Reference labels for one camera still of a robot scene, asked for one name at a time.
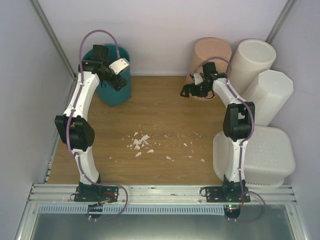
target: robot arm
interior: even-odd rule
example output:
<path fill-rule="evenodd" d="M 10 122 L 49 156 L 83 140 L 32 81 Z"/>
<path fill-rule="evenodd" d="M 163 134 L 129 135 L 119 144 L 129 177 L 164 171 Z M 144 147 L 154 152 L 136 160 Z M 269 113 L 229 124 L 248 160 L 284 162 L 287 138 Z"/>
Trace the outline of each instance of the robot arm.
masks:
<path fill-rule="evenodd" d="M 86 176 L 93 182 L 99 183 L 100 176 L 92 154 L 95 132 L 87 122 L 88 110 L 93 94 L 102 81 L 106 81 L 116 91 L 126 86 L 127 81 L 120 76 L 120 73 L 129 67 L 129 62 L 125 58 L 120 58 L 111 63 L 108 59 L 108 48 L 103 45 L 94 45 L 91 57 L 82 61 L 82 67 L 84 81 L 81 82 L 81 75 L 79 74 L 67 109 L 63 115 L 57 115 L 54 122 L 62 142 L 66 144 L 67 122 L 72 110 L 74 110 L 74 117 L 71 119 L 69 131 L 71 151 L 73 154 L 75 152 L 79 153 L 81 167 Z M 80 169 L 79 173 L 80 183 L 91 186 L 91 183 L 82 175 Z"/>
<path fill-rule="evenodd" d="M 242 142 L 242 165 L 244 163 L 245 151 L 248 141 L 245 140 L 251 132 L 251 119 L 248 110 L 239 101 L 240 96 L 235 97 L 235 89 L 227 80 L 225 73 L 218 73 L 214 62 L 208 62 L 203 65 L 203 73 L 194 73 L 190 75 L 194 80 L 192 84 L 184 85 L 180 95 L 188 98 L 191 94 L 197 97 L 206 97 L 208 92 L 213 91 L 217 94 L 226 107 L 226 114 L 223 121 L 223 132 L 228 137 L 229 149 L 229 164 L 225 172 L 224 182 L 235 183 L 240 182 L 239 176 L 239 159 L 240 159 L 240 143 Z M 253 102 L 246 102 L 252 114 L 255 113 L 255 105 Z M 241 179 L 244 181 L 245 175 L 243 167 L 241 168 Z"/>

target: white container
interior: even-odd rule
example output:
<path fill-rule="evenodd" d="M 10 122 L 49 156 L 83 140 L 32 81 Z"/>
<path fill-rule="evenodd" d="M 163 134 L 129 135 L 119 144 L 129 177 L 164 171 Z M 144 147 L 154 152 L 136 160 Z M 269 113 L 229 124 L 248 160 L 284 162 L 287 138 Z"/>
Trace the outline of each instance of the white container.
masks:
<path fill-rule="evenodd" d="M 213 139 L 213 168 L 222 181 L 229 164 L 229 144 L 223 132 Z M 244 177 L 248 188 L 275 189 L 292 174 L 296 164 L 288 135 L 278 128 L 255 126 L 244 157 Z"/>
<path fill-rule="evenodd" d="M 248 39 L 240 43 L 228 68 L 227 75 L 234 89 L 242 95 L 259 73 L 270 69 L 276 51 L 268 43 Z"/>
<path fill-rule="evenodd" d="M 279 71 L 260 73 L 242 97 L 255 105 L 255 125 L 268 126 L 294 91 L 290 78 Z"/>

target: vent grille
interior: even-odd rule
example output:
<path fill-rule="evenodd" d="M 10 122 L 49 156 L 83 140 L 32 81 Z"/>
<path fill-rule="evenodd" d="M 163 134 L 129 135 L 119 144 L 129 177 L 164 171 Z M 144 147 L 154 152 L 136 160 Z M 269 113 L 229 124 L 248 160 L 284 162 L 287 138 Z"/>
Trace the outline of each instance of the vent grille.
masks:
<path fill-rule="evenodd" d="M 122 205 L 104 205 L 103 214 L 117 214 Z M 40 214 L 86 214 L 86 204 L 42 204 Z M 172 205 L 128 205 L 123 214 L 144 215 L 221 215 L 225 214 L 223 205 L 172 206 Z"/>
<path fill-rule="evenodd" d="M 271 184 L 267 184 L 267 183 L 258 183 L 258 182 L 252 182 L 252 181 L 247 181 L 246 184 L 250 184 L 253 186 L 270 186 Z"/>

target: white cylinder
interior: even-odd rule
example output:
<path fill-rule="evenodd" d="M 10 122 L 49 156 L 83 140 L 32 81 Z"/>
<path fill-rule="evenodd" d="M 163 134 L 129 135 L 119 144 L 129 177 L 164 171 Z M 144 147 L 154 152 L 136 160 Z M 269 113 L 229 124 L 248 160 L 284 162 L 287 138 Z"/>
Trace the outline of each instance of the white cylinder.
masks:
<path fill-rule="evenodd" d="M 294 91 L 290 78 L 279 71 L 260 73 L 242 97 L 255 105 L 255 125 L 268 126 Z"/>
<path fill-rule="evenodd" d="M 275 49 L 268 43 L 248 39 L 240 43 L 227 75 L 234 89 L 242 95 L 259 73 L 270 69 L 276 59 Z"/>

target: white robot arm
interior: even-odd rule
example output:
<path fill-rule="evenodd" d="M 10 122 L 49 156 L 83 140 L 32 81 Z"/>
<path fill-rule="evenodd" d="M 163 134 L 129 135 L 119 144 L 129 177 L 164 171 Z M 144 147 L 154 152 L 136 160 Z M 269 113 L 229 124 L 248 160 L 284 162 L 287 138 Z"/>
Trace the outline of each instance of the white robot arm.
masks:
<path fill-rule="evenodd" d="M 82 76 L 79 74 L 73 96 L 67 109 L 63 115 L 57 115 L 55 118 L 55 125 L 61 140 L 66 144 L 67 122 L 73 110 L 74 114 L 69 131 L 71 151 L 73 154 L 79 154 L 82 170 L 86 174 L 86 177 L 95 183 L 100 183 L 101 180 L 92 154 L 95 132 L 87 122 L 89 106 L 100 82 L 106 81 L 116 91 L 123 88 L 127 84 L 127 81 L 120 76 L 120 73 L 129 68 L 130 65 L 125 58 L 120 58 L 110 63 L 107 56 L 107 47 L 102 45 L 93 46 L 92 57 L 82 61 L 84 81 L 81 81 Z M 82 174 L 77 160 L 76 163 L 80 173 L 80 184 L 91 186 L 91 182 Z"/>
<path fill-rule="evenodd" d="M 226 114 L 223 121 L 223 132 L 228 137 L 229 162 L 224 175 L 223 184 L 213 192 L 215 197 L 207 198 L 211 202 L 238 202 L 242 192 L 247 190 L 244 159 L 248 138 L 252 133 L 252 121 L 250 114 L 254 116 L 255 105 L 246 102 L 231 86 L 225 73 L 218 73 L 214 62 L 208 62 L 202 66 L 203 73 L 191 74 L 194 83 L 186 84 L 180 93 L 188 98 L 190 94 L 197 97 L 207 97 L 208 92 L 217 94 L 226 106 Z"/>

